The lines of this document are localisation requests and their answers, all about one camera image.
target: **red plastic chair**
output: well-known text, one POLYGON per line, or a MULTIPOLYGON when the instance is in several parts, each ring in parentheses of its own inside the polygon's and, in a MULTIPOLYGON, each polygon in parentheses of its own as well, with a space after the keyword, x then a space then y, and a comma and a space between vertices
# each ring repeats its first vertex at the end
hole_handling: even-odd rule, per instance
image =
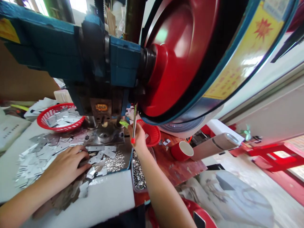
POLYGON ((266 160, 271 168, 267 168, 270 172, 277 172, 304 165, 304 152, 294 145, 287 142, 253 147, 253 150, 247 152, 250 156, 261 156, 266 160), (275 154, 277 151, 284 151, 289 157, 281 158, 275 154))

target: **hand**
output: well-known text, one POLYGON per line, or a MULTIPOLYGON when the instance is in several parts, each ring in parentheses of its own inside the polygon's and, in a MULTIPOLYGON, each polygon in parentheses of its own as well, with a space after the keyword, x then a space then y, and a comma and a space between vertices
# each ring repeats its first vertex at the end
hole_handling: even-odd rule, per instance
MULTIPOLYGON (((128 126, 128 131, 129 131, 130 137, 132 137, 133 124, 128 126)), ((145 149, 148 149, 147 145, 146 145, 146 133, 140 124, 136 124, 135 144, 132 144, 132 146, 135 149, 135 151, 137 152, 137 154, 141 153, 142 151, 145 151, 145 149)))
POLYGON ((37 181, 49 184, 57 194, 91 167, 85 164, 78 168, 83 158, 90 158, 84 146, 69 147, 55 158, 37 181))

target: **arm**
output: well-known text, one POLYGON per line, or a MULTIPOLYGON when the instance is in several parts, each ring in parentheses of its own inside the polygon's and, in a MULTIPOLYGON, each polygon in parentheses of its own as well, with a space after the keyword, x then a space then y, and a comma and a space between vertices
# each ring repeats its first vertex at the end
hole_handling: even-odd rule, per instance
POLYGON ((21 226, 40 206, 91 167, 86 164, 77 168, 83 158, 89 159, 84 146, 69 147, 59 154, 35 183, 0 207, 0 227, 21 226))
POLYGON ((196 227, 181 197, 161 171, 146 146, 145 132, 136 125, 133 145, 147 183, 148 193, 160 227, 196 227))

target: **right hand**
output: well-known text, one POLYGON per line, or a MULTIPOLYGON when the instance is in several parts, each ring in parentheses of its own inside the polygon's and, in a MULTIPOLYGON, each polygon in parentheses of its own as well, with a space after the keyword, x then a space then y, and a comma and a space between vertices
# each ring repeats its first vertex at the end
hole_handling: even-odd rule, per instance
MULTIPOLYGON (((128 126, 128 131, 130 134, 130 137, 132 137, 132 132, 133 132, 133 124, 128 126)), ((135 151, 138 153, 142 153, 142 151, 145 151, 147 148, 146 145, 146 133, 141 127, 140 124, 136 124, 136 129, 135 129, 135 144, 132 144, 133 148, 135 151)))

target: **red plastic basket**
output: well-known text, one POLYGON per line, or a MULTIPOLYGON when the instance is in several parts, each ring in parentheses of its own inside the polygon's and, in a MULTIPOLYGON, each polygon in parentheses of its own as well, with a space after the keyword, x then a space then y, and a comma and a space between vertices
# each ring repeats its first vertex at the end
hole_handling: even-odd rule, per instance
POLYGON ((75 123, 72 123, 71 125, 61 127, 61 128, 55 128, 55 127, 49 127, 46 123, 46 119, 50 116, 54 115, 56 112, 59 112, 63 108, 76 108, 76 106, 73 103, 65 103, 65 104, 57 104, 52 107, 49 107, 48 109, 44 110, 37 118, 37 123, 40 127, 48 130, 53 130, 55 132, 67 132, 72 131, 81 126, 83 121, 85 120, 85 117, 83 116, 80 120, 78 120, 75 123))
POLYGON ((152 126, 145 123, 142 119, 137 120, 137 124, 141 125, 148 138, 146 138, 146 144, 148 147, 156 146, 161 139, 161 132, 157 126, 152 126))

